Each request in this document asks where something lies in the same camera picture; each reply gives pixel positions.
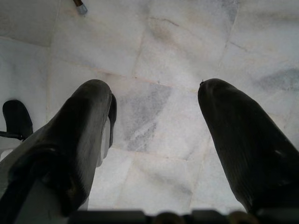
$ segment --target marble floor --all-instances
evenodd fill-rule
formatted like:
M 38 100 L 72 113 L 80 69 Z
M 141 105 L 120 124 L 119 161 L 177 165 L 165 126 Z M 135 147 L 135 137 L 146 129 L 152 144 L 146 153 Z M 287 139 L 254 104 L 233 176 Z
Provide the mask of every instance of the marble floor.
M 84 81 L 116 96 L 91 210 L 244 209 L 199 109 L 202 80 L 243 90 L 299 148 L 298 0 L 84 0 L 86 16 L 72 0 L 0 3 L 0 106 L 21 100 L 37 130 Z

